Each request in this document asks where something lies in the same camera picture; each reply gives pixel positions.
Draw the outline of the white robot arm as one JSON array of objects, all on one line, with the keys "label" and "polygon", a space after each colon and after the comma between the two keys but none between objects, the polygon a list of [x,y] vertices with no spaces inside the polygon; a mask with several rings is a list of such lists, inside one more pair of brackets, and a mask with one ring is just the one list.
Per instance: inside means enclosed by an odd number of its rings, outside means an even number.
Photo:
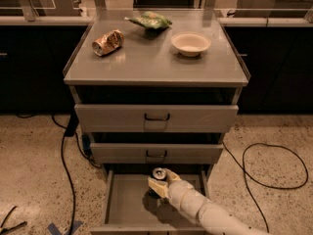
[{"label": "white robot arm", "polygon": [[155,168],[148,184],[176,210],[195,218],[211,235],[270,235],[243,223],[168,168]]}]

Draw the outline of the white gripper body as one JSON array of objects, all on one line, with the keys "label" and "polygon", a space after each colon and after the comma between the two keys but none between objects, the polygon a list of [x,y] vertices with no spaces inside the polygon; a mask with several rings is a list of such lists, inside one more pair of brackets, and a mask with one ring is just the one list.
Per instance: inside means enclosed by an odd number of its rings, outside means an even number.
[{"label": "white gripper body", "polygon": [[200,210],[208,201],[205,195],[185,180],[174,181],[169,185],[167,199],[176,210],[196,220],[200,219]]}]

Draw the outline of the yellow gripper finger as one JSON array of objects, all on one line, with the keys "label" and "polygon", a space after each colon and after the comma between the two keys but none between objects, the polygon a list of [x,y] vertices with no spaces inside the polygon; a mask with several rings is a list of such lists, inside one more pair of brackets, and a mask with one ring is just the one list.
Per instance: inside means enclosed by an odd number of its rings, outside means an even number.
[{"label": "yellow gripper finger", "polygon": [[170,170],[170,169],[166,169],[166,179],[168,183],[173,183],[175,181],[178,181],[181,179],[181,177],[175,173],[174,171]]},{"label": "yellow gripper finger", "polygon": [[157,180],[154,178],[148,178],[149,187],[154,190],[161,198],[168,197],[168,182],[163,180]]}]

